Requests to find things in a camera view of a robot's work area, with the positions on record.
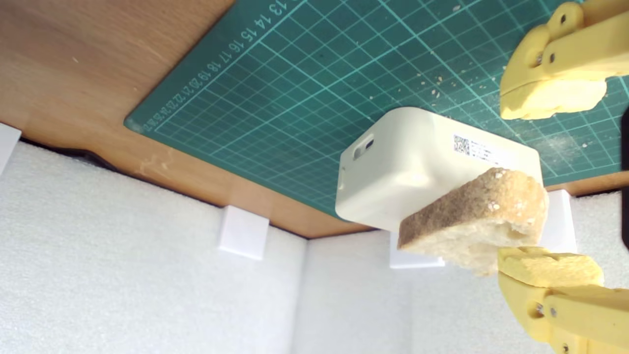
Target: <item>slice of bread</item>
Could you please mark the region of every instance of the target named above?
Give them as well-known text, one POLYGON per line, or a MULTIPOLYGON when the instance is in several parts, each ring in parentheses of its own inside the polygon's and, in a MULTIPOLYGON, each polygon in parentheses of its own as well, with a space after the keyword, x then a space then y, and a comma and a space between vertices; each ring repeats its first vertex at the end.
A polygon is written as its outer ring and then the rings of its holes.
POLYGON ((488 275, 497 270, 498 248, 539 242, 547 207, 548 194, 534 178, 490 168, 405 218, 398 249, 488 275))

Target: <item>white bracket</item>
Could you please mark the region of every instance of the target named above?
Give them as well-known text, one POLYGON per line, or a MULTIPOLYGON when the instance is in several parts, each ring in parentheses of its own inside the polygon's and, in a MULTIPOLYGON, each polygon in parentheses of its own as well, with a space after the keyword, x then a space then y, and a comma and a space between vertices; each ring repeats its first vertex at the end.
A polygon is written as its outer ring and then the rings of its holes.
POLYGON ((228 205, 223 208, 218 248, 253 260, 264 259, 269 220, 228 205))
POLYGON ((445 262, 441 257, 432 257, 424 254, 416 254, 399 250, 399 234, 397 232, 390 232, 390 234, 391 242, 389 244, 389 266, 391 268, 435 268, 445 266, 445 262))
POLYGON ((577 253, 570 199, 565 190, 548 193, 548 219, 538 246, 555 253, 577 253))
POLYGON ((21 134, 20 130, 0 123, 0 174, 4 171, 21 134))

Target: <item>label sticker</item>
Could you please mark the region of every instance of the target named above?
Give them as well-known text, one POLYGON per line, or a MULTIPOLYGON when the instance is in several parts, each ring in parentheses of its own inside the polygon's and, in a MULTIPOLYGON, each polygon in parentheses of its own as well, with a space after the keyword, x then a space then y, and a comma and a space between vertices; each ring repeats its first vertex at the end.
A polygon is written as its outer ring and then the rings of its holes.
POLYGON ((507 159, 504 154, 497 149, 481 144, 480 142, 476 142, 472 139, 461 137, 457 134, 454 134, 452 137, 454 140, 453 149, 455 152, 468 155, 478 160, 483 160, 494 166, 507 167, 507 159))

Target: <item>green cutting mat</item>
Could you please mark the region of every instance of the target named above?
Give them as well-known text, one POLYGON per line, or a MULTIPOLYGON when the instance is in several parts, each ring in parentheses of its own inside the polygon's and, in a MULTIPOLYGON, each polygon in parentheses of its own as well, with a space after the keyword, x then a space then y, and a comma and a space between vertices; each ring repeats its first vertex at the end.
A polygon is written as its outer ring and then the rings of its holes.
POLYGON ((547 185, 619 171, 627 80, 584 113, 498 116, 511 53, 559 3, 237 1, 125 125, 331 215, 341 152, 400 106, 536 148, 547 185))

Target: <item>wooden table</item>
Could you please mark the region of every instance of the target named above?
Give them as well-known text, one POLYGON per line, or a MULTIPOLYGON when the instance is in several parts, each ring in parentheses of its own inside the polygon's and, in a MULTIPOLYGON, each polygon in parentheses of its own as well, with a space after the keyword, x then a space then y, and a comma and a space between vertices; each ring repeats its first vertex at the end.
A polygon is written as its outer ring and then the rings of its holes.
MULTIPOLYGON (((0 122, 46 146, 90 150, 122 172, 307 237, 366 231, 123 127, 232 0, 0 1, 0 122)), ((551 186, 573 195, 628 173, 551 186)))

